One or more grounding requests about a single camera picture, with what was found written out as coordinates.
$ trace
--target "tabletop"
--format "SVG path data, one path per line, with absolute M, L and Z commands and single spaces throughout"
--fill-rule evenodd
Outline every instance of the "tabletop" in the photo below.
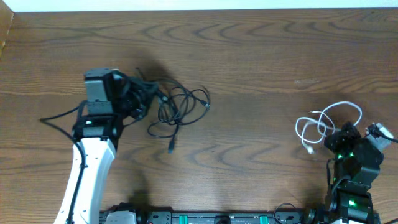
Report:
M 324 201 L 333 154 L 320 144 L 309 155 L 294 131 L 309 111 L 349 100 L 363 109 L 362 133 L 372 122 L 398 133 L 397 62 L 397 9 L 17 13 L 0 61 L 0 222 L 55 220 L 72 144 L 38 119 L 84 100 L 89 69 L 140 67 L 211 95 L 172 154 L 146 131 L 156 101 L 124 130 L 102 209 L 250 211 Z M 349 106 L 329 115 L 338 126 L 358 118 Z M 384 155 L 370 190 L 383 223 L 397 218 L 397 145 Z

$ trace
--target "coiled white cable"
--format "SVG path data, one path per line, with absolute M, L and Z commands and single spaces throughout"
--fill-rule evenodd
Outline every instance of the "coiled white cable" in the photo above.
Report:
M 358 118 L 358 120 L 354 123 L 354 126 L 356 126 L 356 125 L 361 121 L 361 118 L 362 118 L 362 109 L 361 109 L 358 105 L 356 105 L 356 104 L 354 104 L 354 103 L 352 103 L 352 102 L 350 102 L 350 101 L 341 101 L 341 102 L 333 103 L 332 105 L 329 105 L 329 106 L 327 106 L 325 109 L 323 109 L 323 111 L 310 111 L 310 113 L 319 113 L 319 114 L 320 114 L 318 120 L 315 120 L 315 119 L 312 119 L 312 118 L 308 118 L 308 117 L 301 117 L 301 118 L 297 119 L 296 125 L 295 125 L 296 134 L 300 137 L 301 143 L 303 144 L 304 148 L 307 149 L 307 151 L 308 151 L 309 154 L 314 154 L 314 150 L 313 150 L 313 147 L 312 147 L 312 146 L 309 146 L 307 143 L 310 143 L 310 144 L 317 144 L 317 143 L 322 142 L 322 140 L 326 137 L 326 131 L 327 131 L 327 129 L 332 130 L 332 134 L 333 134 L 335 131 L 339 131 L 339 129 L 335 127 L 335 124 L 334 124 L 333 121 L 329 118 L 329 116 L 326 115 L 326 111 L 327 111 L 328 109 L 334 107 L 334 106 L 343 105 L 343 104 L 353 106 L 353 107 L 355 107 L 355 108 L 359 111 L 359 118 Z M 325 116 L 325 117 L 329 120 L 329 122 L 331 123 L 331 126 L 326 125 L 326 124 L 322 121 L 322 117 L 323 117 L 323 116 Z M 298 131 L 298 129 L 297 129 L 297 127 L 298 127 L 299 122 L 300 122 L 301 120 L 307 120 L 307 122 L 304 124 L 303 131 L 302 131 L 301 134 L 300 134 L 299 131 Z M 308 139 L 305 139 L 305 138 L 304 138 L 305 130 L 307 130 L 307 127 L 308 127 L 309 125 L 313 125 L 313 124 L 316 124 L 316 125 L 317 125 L 318 133 L 319 133 L 320 136 L 321 136 L 321 137 L 320 137 L 318 140 L 316 140 L 316 141 L 311 141 L 311 140 L 308 140 Z

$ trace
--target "cardboard box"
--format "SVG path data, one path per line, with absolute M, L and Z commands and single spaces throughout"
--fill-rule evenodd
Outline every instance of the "cardboard box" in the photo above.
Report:
M 11 11 L 11 9 L 8 8 L 6 3 L 0 0 L 0 58 L 2 50 L 6 45 L 6 39 L 8 32 L 10 31 L 13 17 L 14 13 Z

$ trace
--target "wooden table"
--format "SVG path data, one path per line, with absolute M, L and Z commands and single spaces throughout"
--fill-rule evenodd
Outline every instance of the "wooden table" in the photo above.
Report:
M 72 144 L 40 124 L 85 99 L 83 73 L 114 67 L 171 76 L 211 92 L 208 115 L 176 149 L 146 128 L 123 132 L 102 208 L 119 202 L 174 210 L 273 210 L 323 202 L 326 160 L 308 155 L 298 117 L 350 100 L 398 134 L 398 10 L 18 13 L 0 61 L 0 222 L 52 223 Z M 338 125 L 355 109 L 330 111 Z M 56 121 L 70 130 L 75 120 Z M 383 222 L 397 218 L 398 147 L 385 150 L 370 190 Z

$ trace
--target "wood grain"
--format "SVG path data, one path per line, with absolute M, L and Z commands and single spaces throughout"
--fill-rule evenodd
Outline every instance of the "wood grain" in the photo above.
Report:
M 85 98 L 83 73 L 115 67 L 206 86 L 212 106 L 168 140 L 147 135 L 155 109 L 127 128 L 102 208 L 119 202 L 175 210 L 304 207 L 326 195 L 327 149 L 310 156 L 295 120 L 350 100 L 361 131 L 398 133 L 398 10 L 323 9 L 16 14 L 0 62 L 0 222 L 52 223 L 72 146 L 37 122 Z M 339 125 L 357 112 L 330 113 Z M 57 121 L 70 129 L 74 117 Z M 398 147 L 385 151 L 371 193 L 383 222 L 398 210 Z

